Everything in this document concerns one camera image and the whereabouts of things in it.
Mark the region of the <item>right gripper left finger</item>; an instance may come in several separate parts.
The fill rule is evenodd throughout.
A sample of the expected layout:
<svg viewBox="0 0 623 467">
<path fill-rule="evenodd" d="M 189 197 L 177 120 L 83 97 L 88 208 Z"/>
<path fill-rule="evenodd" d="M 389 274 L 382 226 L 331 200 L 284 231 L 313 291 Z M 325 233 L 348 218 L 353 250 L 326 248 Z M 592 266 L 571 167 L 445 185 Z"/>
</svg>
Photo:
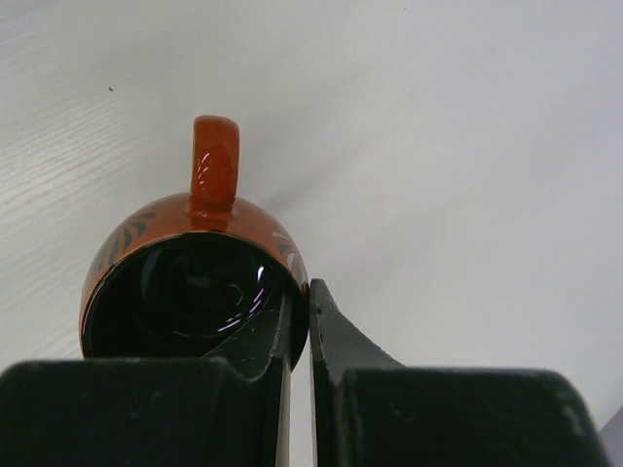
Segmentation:
<svg viewBox="0 0 623 467">
<path fill-rule="evenodd" d="M 5 466 L 285 466 L 291 298 L 201 358 L 27 361 L 1 376 Z"/>
</svg>

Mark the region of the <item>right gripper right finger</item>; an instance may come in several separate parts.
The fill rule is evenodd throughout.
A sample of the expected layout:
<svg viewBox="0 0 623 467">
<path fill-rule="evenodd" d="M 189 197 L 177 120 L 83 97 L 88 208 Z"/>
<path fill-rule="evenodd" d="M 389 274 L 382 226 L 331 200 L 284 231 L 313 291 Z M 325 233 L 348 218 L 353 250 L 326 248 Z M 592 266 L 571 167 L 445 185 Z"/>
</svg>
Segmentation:
<svg viewBox="0 0 623 467">
<path fill-rule="evenodd" d="M 391 358 L 310 288 L 318 466 L 606 466 L 586 406 L 561 375 L 415 368 Z"/>
</svg>

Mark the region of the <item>small brown patterned cup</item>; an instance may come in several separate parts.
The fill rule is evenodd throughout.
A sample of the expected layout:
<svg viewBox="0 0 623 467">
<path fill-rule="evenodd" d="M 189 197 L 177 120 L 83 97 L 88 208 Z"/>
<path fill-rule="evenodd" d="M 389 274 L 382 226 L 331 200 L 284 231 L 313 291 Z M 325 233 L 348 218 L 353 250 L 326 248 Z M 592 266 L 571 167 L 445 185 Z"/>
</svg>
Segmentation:
<svg viewBox="0 0 623 467">
<path fill-rule="evenodd" d="M 289 298 L 290 358 L 309 326 L 309 279 L 293 237 L 238 196 L 238 125 L 199 116 L 191 185 L 130 214 L 103 242 L 83 286 L 85 357 L 201 357 Z"/>
</svg>

